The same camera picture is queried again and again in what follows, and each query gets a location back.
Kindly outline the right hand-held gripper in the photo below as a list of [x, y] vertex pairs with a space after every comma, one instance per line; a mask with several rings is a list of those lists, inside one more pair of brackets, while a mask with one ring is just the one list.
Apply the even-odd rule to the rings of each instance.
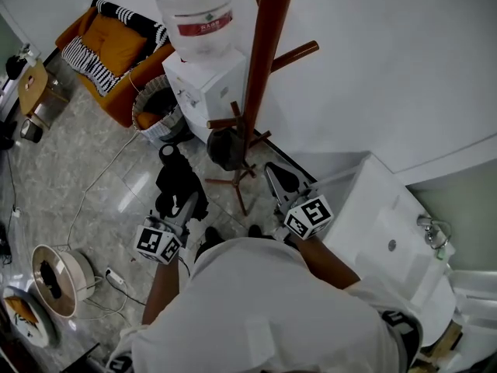
[[325, 196], [316, 189], [308, 188], [314, 180], [310, 180], [300, 170], [267, 162], [264, 174], [270, 192], [278, 203], [276, 215], [283, 226], [298, 238], [309, 239], [326, 229], [334, 220], [335, 215]]

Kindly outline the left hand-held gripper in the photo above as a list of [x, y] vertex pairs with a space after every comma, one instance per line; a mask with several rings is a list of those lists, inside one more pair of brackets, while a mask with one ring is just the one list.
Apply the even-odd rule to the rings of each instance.
[[[191, 219], [198, 201], [198, 193], [191, 193], [180, 207], [181, 197], [173, 193], [160, 193], [155, 200], [155, 214], [148, 215], [137, 227], [134, 251], [147, 260], [169, 265], [180, 248], [186, 247]], [[162, 219], [174, 218], [173, 223]]]

